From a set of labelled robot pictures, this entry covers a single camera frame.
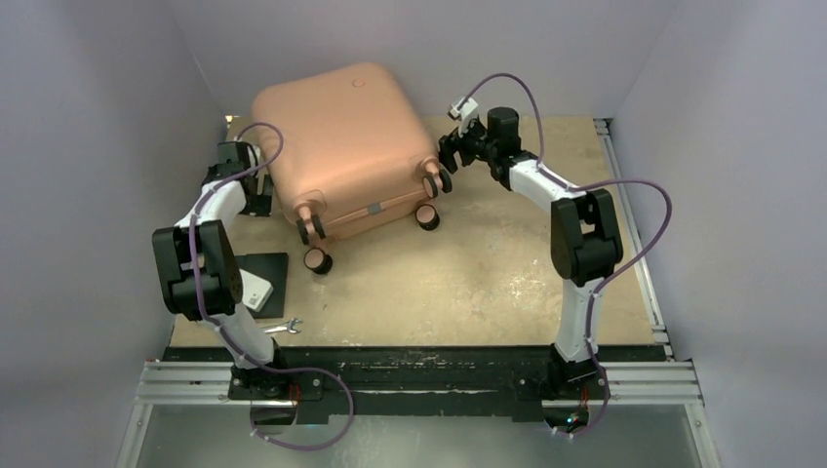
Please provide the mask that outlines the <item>pink suitcase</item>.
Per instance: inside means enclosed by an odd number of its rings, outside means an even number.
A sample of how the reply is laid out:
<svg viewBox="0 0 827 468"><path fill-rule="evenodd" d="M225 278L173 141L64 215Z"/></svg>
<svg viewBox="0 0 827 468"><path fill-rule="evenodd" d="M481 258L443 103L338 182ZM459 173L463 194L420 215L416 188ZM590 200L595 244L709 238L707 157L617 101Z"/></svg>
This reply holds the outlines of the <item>pink suitcase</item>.
<svg viewBox="0 0 827 468"><path fill-rule="evenodd" d="M375 62L269 86L253 101L256 140L281 211L307 246L304 266L333 267L331 242L411 216L436 229L453 189L433 138L394 74Z"/></svg>

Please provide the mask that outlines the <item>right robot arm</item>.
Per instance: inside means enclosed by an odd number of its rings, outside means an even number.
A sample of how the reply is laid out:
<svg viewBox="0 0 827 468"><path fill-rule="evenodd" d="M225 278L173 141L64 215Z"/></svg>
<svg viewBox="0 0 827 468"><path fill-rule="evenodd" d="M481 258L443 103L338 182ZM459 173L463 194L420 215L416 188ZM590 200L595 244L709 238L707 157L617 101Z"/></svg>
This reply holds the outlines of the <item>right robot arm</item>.
<svg viewBox="0 0 827 468"><path fill-rule="evenodd" d="M550 256L563 280L563 299L560 326L541 383L569 397L597 374L600 286L624 254L612 195L606 189L574 187L524 149L520 116L513 108L496 107L482 121L475 108L463 110L454 104L448 115L456 127L440 138L439 156L450 173L474 161L484 162L493 180L550 216Z"/></svg>

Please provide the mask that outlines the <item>white square device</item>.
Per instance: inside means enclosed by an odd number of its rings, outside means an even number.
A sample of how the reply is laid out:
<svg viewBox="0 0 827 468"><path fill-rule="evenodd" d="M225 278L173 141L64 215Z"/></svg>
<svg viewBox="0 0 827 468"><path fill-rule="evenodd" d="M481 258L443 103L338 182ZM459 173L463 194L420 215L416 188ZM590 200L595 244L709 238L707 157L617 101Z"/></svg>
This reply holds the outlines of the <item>white square device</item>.
<svg viewBox="0 0 827 468"><path fill-rule="evenodd" d="M272 295L272 283L247 270L241 270L243 286L242 303L252 312L260 312Z"/></svg>

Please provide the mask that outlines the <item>black flat notebook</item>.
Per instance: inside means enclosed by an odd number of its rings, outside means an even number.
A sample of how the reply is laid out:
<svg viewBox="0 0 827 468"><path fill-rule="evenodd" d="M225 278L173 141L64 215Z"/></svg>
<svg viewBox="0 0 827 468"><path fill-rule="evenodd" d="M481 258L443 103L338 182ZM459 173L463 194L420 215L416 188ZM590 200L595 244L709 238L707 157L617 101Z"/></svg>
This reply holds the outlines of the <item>black flat notebook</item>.
<svg viewBox="0 0 827 468"><path fill-rule="evenodd" d="M255 319L276 319L284 316L289 257L286 253L253 253L237 255L241 270L247 270L272 283L273 293Z"/></svg>

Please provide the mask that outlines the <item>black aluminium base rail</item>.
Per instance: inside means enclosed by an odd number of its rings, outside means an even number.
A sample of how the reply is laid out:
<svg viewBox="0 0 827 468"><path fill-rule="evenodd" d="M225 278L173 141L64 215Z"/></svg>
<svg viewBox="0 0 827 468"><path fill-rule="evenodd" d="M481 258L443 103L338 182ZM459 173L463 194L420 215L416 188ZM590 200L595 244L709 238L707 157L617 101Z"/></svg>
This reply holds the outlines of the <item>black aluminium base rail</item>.
<svg viewBox="0 0 827 468"><path fill-rule="evenodd" d="M301 374L246 388L219 348L168 349L147 363L137 401L247 407L324 424L335 415L508 417L576 426L614 406L687 406L702 400L693 365L660 346L609 346L604 376L553 384L545 346L288 347Z"/></svg>

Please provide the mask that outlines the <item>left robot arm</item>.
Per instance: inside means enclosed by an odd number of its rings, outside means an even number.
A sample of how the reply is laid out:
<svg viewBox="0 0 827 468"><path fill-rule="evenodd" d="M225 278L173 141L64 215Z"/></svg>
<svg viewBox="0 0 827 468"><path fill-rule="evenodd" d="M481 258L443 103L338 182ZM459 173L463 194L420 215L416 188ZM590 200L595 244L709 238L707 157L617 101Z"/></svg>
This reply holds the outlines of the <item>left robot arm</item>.
<svg viewBox="0 0 827 468"><path fill-rule="evenodd" d="M152 233L163 301L174 315L211 330L231 354L232 380L240 389L277 399L290 389L291 373L278 344L261 331L243 302L244 284L226 232L257 187L256 150L244 141L218 145L193 207L171 227Z"/></svg>

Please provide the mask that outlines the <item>silver wrench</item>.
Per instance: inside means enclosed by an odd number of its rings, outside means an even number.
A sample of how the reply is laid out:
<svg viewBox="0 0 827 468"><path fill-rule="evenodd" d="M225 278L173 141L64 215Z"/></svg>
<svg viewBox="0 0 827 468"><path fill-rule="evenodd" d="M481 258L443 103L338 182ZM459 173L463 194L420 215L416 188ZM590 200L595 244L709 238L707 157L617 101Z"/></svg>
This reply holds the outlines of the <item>silver wrench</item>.
<svg viewBox="0 0 827 468"><path fill-rule="evenodd" d="M301 333L299 326L303 323L303 320L300 318L291 318L290 320L278 324L272 325L261 328L264 333L272 334L272 333L279 333L279 332L286 332L290 334L297 334Z"/></svg>

